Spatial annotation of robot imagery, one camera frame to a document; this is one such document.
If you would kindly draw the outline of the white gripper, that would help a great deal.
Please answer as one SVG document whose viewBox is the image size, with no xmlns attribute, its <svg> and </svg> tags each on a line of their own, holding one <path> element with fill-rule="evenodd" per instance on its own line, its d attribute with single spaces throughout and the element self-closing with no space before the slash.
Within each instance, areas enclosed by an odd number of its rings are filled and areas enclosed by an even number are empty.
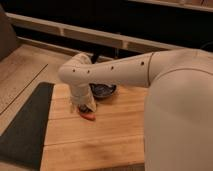
<svg viewBox="0 0 213 171">
<path fill-rule="evenodd" d="M 97 107 L 88 84 L 70 85 L 71 101 L 70 113 L 75 113 L 75 105 L 78 107 L 80 114 L 95 112 Z"/>
</svg>

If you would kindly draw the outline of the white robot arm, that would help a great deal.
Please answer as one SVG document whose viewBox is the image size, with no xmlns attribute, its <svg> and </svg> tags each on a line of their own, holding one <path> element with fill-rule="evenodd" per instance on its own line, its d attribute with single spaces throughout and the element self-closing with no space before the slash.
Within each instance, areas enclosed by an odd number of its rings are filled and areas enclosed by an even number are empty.
<svg viewBox="0 0 213 171">
<path fill-rule="evenodd" d="M 89 85 L 146 87 L 145 171 L 213 171 L 213 53 L 178 49 L 93 64 L 83 54 L 59 69 L 74 104 L 93 100 Z"/>
</svg>

